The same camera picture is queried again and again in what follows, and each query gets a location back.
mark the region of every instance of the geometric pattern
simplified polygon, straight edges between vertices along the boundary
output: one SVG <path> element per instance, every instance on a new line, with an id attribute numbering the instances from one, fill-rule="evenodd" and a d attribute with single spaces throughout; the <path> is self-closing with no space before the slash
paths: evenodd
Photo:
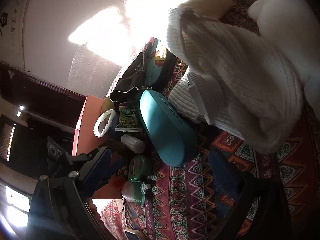
<path id="1" fill-rule="evenodd" d="M 257 25 L 247 15 L 248 7 L 256 0 L 232 1 L 233 8 L 220 21 L 259 34 Z M 166 98 L 186 68 L 177 59 L 171 80 L 162 91 Z M 144 205 L 125 201 L 120 213 L 111 205 L 102 211 L 101 218 L 117 239 L 126 239 L 125 228 L 140 230 L 152 240 L 211 239 L 234 204 L 223 188 L 213 183 L 214 174 L 208 163 L 213 148 L 240 171 L 248 171 L 257 178 L 280 180 L 294 227 L 320 205 L 320 123 L 308 105 L 304 106 L 292 134 L 271 155 L 262 155 L 243 140 L 213 126 L 198 124 L 196 132 L 199 154 L 184 166 L 169 167 L 156 151 L 152 152 L 152 190 Z M 258 206 L 259 199 L 254 199 L 238 235 L 250 229 Z"/>

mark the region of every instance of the white fleece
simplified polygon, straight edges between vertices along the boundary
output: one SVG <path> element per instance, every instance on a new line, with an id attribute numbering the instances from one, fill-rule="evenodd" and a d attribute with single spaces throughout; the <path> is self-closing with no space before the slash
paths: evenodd
<path id="1" fill-rule="evenodd" d="M 264 154 L 279 149 L 302 108 L 299 80 L 282 54 L 248 30 L 187 7 L 171 10 L 167 43 L 194 72 L 216 78 L 225 96 L 221 115 L 228 113 L 251 147 Z M 179 88 L 171 92 L 172 103 Z"/>
<path id="2" fill-rule="evenodd" d="M 320 24 L 305 0 L 258 0 L 249 10 L 262 38 L 294 66 L 320 120 Z"/>

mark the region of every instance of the wall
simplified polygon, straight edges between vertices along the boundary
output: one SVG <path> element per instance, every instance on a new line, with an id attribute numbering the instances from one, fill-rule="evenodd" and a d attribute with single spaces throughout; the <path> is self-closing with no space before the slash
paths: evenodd
<path id="1" fill-rule="evenodd" d="M 24 176 L 19 172 L 10 169 L 8 166 L 0 162 L 0 179 L 9 185 L 14 186 L 30 195 L 33 194 L 37 180 Z"/>
<path id="2" fill-rule="evenodd" d="M 26 69 L 36 77 L 66 88 L 72 60 L 78 47 L 68 41 L 69 35 L 109 6 L 124 12 L 125 1 L 29 0 L 23 37 Z M 108 64 L 106 71 L 113 67 L 119 66 Z"/>

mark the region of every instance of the white plastic container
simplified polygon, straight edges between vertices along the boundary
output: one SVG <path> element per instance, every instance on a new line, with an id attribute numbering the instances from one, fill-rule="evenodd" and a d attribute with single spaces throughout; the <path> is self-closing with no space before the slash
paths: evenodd
<path id="1" fill-rule="evenodd" d="M 121 190 L 121 194 L 128 202 L 142 205 L 145 200 L 146 191 L 150 189 L 151 184 L 149 183 L 127 181 Z"/>
<path id="2" fill-rule="evenodd" d="M 128 133 L 121 137 L 121 142 L 135 153 L 143 153 L 146 148 L 143 141 Z"/>

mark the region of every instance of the dark cloth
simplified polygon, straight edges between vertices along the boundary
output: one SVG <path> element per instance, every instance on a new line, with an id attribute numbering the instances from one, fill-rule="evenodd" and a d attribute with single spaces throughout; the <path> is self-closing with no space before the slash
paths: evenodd
<path id="1" fill-rule="evenodd" d="M 47 141 L 47 137 L 51 137 L 67 152 L 72 152 L 74 134 L 62 131 L 58 127 L 40 122 L 32 118 L 27 119 L 27 124 L 28 128 L 34 130 L 39 138 Z"/>
<path id="2" fill-rule="evenodd" d="M 171 74 L 174 70 L 176 61 L 177 61 L 177 57 L 167 50 L 164 66 L 162 68 L 159 78 L 152 85 L 152 90 L 157 91 L 159 93 L 162 92 L 162 90 L 166 87 L 168 81 L 171 78 Z"/>
<path id="3" fill-rule="evenodd" d="M 145 51 L 141 52 L 119 79 L 115 89 L 110 93 L 112 102 L 122 103 L 132 100 L 143 86 L 147 66 L 152 50 L 149 42 Z"/>

